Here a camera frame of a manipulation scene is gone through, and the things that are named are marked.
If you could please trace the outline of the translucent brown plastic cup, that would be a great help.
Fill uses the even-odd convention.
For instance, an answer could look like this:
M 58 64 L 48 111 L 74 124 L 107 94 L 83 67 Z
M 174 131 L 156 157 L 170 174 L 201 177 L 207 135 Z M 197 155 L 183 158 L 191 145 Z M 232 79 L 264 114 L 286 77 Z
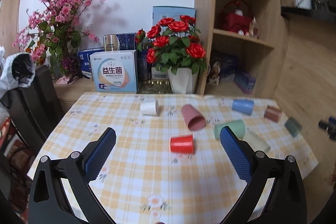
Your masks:
M 281 116 L 282 110 L 274 106 L 268 105 L 264 111 L 264 118 L 276 123 L 280 121 Z

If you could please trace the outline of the beige plastic cup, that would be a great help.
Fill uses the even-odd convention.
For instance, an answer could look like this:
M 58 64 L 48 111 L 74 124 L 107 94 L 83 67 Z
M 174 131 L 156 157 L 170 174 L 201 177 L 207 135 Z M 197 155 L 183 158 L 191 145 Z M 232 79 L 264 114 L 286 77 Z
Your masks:
M 246 141 L 254 151 L 263 151 L 264 153 L 270 151 L 268 143 L 253 131 L 247 131 L 242 140 Z

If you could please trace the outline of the translucent dark green cup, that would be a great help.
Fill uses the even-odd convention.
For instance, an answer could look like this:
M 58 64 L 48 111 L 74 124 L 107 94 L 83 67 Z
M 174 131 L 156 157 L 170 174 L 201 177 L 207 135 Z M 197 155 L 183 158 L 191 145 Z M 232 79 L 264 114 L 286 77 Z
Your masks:
M 294 117 L 289 117 L 287 119 L 285 122 L 285 128 L 293 138 L 295 138 L 302 131 L 302 125 Z

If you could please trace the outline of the blue plastic cup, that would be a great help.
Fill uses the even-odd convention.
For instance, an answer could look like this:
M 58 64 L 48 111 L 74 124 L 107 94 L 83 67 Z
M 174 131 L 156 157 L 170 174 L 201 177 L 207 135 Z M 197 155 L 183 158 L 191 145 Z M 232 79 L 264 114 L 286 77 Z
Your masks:
M 232 103 L 232 110 L 243 113 L 245 115 L 252 115 L 254 108 L 253 100 L 234 99 Z

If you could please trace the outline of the red plastic cup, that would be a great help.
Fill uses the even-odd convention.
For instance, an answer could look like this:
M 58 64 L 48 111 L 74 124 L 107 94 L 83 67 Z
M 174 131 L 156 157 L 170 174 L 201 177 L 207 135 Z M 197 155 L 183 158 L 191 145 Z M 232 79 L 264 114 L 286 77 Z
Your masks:
M 193 135 L 172 137 L 170 139 L 170 151 L 173 153 L 193 154 L 194 153 Z

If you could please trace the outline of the pink plastic cup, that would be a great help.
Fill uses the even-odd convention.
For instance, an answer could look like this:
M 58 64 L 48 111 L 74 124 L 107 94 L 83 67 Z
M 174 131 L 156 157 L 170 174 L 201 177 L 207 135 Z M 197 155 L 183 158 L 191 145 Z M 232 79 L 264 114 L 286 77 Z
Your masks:
M 206 126 L 205 117 L 192 105 L 184 105 L 181 108 L 181 113 L 190 131 L 198 131 Z

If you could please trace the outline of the white plastic cup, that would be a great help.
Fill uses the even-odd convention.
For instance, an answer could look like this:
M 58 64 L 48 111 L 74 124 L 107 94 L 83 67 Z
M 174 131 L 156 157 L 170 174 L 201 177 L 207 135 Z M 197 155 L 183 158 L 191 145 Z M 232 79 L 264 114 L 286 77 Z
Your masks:
M 143 102 L 140 105 L 140 112 L 142 115 L 158 116 L 159 115 L 159 105 L 158 101 Z

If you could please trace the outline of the yellow plaid floral tablecloth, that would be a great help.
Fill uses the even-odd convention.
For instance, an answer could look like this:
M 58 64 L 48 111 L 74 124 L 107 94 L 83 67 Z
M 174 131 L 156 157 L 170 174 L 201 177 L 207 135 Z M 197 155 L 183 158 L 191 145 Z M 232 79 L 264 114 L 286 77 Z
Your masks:
M 158 101 L 159 115 L 142 115 L 143 102 Z M 190 131 L 181 108 L 192 105 L 206 126 Z M 256 99 L 252 115 L 232 110 L 232 99 L 174 94 L 83 94 L 65 114 L 39 151 L 51 159 L 81 151 L 107 127 L 117 142 L 98 178 L 90 186 L 117 223 L 219 223 L 245 187 L 222 145 L 214 137 L 216 124 L 243 120 L 270 146 L 269 157 L 293 155 L 302 177 L 318 165 L 310 145 L 293 138 L 278 123 L 264 118 L 273 100 Z M 193 135 L 194 153 L 170 151 L 172 137 Z

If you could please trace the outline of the purple small box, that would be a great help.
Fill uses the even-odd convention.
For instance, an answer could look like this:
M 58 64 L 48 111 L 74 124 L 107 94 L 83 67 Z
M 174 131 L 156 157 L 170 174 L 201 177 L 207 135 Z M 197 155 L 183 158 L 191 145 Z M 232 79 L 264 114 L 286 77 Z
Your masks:
M 256 79 L 248 72 L 238 72 L 235 74 L 234 83 L 244 94 L 252 94 Z

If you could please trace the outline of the black office chair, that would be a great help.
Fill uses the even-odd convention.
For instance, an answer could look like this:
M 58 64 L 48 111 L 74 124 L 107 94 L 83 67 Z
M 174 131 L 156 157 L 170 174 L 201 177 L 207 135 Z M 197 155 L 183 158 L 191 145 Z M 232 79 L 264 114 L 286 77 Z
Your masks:
M 46 65 L 36 68 L 28 88 L 15 88 L 1 99 L 27 145 L 38 153 L 50 133 L 64 117 L 51 74 Z

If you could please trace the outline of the gold decorative tray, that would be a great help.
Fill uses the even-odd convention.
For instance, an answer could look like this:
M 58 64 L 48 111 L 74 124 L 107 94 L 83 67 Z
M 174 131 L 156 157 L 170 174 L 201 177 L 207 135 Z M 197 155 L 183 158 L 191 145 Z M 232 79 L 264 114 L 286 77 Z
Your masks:
M 171 94 L 169 80 L 146 80 L 139 83 L 139 94 Z

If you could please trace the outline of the white probiotic product box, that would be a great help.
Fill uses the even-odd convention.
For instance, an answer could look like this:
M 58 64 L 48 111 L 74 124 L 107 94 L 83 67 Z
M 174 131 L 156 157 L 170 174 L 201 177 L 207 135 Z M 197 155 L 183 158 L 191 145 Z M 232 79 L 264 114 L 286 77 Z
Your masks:
M 138 92 L 137 51 L 96 52 L 90 62 L 98 92 Z

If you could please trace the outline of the white faceted flower pot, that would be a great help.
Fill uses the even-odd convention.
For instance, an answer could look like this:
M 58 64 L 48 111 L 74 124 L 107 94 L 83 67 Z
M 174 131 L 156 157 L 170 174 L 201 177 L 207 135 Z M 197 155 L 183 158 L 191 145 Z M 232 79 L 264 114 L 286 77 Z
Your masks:
M 168 70 L 171 89 L 174 94 L 193 94 L 196 89 L 198 73 L 192 74 L 190 68 L 178 68 L 174 74 L 171 69 Z

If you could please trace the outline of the dark blue illustrated box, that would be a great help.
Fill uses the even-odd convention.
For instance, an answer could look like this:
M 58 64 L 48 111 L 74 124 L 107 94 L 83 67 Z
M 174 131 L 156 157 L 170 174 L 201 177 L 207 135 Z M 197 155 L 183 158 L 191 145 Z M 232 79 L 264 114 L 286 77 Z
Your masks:
M 236 72 L 239 65 L 239 58 L 234 55 L 224 54 L 220 66 L 220 79 L 228 77 Z

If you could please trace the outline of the blue tissue box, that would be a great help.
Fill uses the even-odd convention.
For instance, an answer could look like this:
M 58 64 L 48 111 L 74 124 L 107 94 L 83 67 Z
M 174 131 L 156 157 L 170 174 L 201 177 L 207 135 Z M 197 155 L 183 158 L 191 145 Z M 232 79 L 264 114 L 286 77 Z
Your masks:
M 78 51 L 77 55 L 79 58 L 80 69 L 83 75 L 85 75 L 89 79 L 92 78 L 90 56 L 93 53 L 104 52 L 104 51 L 105 51 L 104 47 L 89 48 L 89 49 Z

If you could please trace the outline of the silver metal tin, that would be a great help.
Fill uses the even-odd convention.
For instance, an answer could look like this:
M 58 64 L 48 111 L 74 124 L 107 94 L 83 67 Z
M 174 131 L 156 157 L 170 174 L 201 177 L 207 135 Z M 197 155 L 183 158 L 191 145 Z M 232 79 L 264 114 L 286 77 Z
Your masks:
M 118 51 L 120 49 L 120 40 L 117 35 L 104 35 L 103 36 L 105 51 Z

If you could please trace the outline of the glass perfume bottle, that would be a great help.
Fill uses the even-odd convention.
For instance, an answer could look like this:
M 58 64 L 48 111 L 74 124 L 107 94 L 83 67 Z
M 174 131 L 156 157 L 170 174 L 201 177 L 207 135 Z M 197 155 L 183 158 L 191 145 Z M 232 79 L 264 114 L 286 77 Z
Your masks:
M 258 30 L 259 30 L 259 27 L 258 27 L 258 24 L 256 22 L 256 18 L 254 17 L 249 24 L 249 36 L 257 39 L 258 38 Z

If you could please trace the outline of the grey jacket on chair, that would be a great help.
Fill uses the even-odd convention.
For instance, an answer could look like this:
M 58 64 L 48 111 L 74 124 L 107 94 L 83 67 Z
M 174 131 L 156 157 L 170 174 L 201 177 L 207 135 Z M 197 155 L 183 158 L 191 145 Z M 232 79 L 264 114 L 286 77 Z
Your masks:
M 5 60 L 1 74 L 0 98 L 15 88 L 30 87 L 34 77 L 35 64 L 29 53 L 19 52 L 10 55 Z

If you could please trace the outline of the dark blue patterned box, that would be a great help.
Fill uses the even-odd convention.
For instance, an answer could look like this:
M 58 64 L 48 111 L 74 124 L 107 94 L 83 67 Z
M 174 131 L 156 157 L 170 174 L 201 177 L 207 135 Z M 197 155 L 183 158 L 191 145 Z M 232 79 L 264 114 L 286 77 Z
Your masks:
M 124 50 L 135 50 L 135 33 L 127 34 L 116 34 L 118 38 L 118 49 L 120 51 Z

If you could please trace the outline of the pink blossom branch arrangement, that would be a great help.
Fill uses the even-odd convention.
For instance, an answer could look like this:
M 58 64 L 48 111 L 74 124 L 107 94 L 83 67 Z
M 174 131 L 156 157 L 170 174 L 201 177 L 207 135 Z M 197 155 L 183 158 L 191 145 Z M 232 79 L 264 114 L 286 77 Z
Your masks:
M 28 12 L 28 23 L 20 30 L 13 47 L 30 54 L 36 65 L 50 58 L 50 69 L 58 67 L 64 76 L 80 74 L 77 52 L 83 38 L 98 42 L 93 31 L 78 29 L 80 16 L 94 1 L 106 0 L 38 0 L 41 10 Z

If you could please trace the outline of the red rose bouquet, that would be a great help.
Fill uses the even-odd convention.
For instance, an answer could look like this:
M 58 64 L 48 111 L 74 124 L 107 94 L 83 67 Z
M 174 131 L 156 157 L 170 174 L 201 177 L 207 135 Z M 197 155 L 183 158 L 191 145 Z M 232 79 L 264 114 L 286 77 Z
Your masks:
M 200 42 L 201 31 L 196 19 L 181 15 L 178 20 L 163 18 L 149 31 L 139 30 L 135 42 L 139 52 L 146 51 L 147 63 L 158 71 L 177 74 L 179 68 L 189 68 L 191 73 L 206 70 L 206 50 Z

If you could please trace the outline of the red gift basket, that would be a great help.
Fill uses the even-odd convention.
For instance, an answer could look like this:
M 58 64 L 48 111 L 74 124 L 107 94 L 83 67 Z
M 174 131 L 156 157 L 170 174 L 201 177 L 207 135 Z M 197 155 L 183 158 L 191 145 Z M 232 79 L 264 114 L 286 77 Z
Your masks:
M 226 3 L 221 16 L 221 29 L 234 33 L 242 31 L 243 34 L 249 30 L 249 24 L 254 18 L 252 9 L 244 0 L 233 0 Z

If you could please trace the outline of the wooden shelf unit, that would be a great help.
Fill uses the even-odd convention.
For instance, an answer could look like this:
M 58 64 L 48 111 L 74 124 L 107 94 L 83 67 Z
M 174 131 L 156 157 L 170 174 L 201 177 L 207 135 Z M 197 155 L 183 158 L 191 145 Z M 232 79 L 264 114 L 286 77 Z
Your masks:
M 197 92 L 272 98 L 289 39 L 281 0 L 195 0 L 207 69 Z

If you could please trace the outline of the light blue upright box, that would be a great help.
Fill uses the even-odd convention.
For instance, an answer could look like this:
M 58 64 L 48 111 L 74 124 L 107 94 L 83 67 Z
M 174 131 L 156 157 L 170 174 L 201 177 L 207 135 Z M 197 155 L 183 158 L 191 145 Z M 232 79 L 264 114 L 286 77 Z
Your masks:
M 196 16 L 196 9 L 177 6 L 154 6 L 153 25 L 156 25 L 163 18 L 173 18 L 180 20 L 181 15 Z

